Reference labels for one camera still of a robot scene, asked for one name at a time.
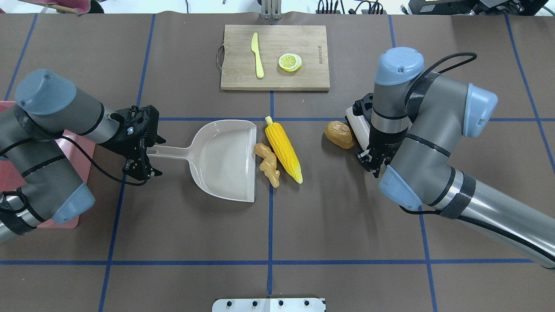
yellow corn cob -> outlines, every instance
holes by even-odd
[[[268,124],[265,130],[266,136],[274,149],[274,153],[276,153],[285,171],[289,173],[297,183],[301,184],[301,164],[291,145],[291,141],[289,141],[287,134],[285,134],[285,130],[283,130],[283,127],[279,123],[273,122],[270,116],[266,117],[266,123]]]

red cloth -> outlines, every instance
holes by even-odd
[[[90,0],[33,0],[33,2],[57,4],[62,7],[75,9],[78,14],[85,14],[90,11]]]

white dustpan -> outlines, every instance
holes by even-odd
[[[256,125],[248,120],[217,120],[204,125],[187,148],[155,145],[150,157],[185,159],[203,191],[239,202],[254,202]]]

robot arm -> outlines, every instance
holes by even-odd
[[[394,48],[380,57],[373,108],[366,112],[370,142],[359,160],[376,177],[381,163],[388,164],[380,191],[407,211],[418,214],[424,203],[434,207],[430,213],[464,221],[554,269],[554,219],[446,164],[463,135],[480,135],[497,97],[435,72],[415,84],[422,70],[423,57],[414,49]],[[360,123],[355,115],[347,110],[351,125]],[[357,138],[368,137],[352,128]]]
[[[147,106],[117,112],[48,70],[30,73],[16,89],[16,105],[0,114],[0,159],[9,159],[26,184],[0,195],[0,243],[50,218],[62,224],[85,212],[94,197],[55,139],[65,129],[125,156],[123,172],[144,184],[162,173],[146,148],[158,136],[158,111]]]

wooden cutting board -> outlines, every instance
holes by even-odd
[[[264,78],[256,77],[253,34],[258,32]],[[302,67],[288,73],[278,65],[284,53],[298,54]],[[330,70],[327,62],[326,26],[226,25],[221,67],[222,90],[327,91]]]

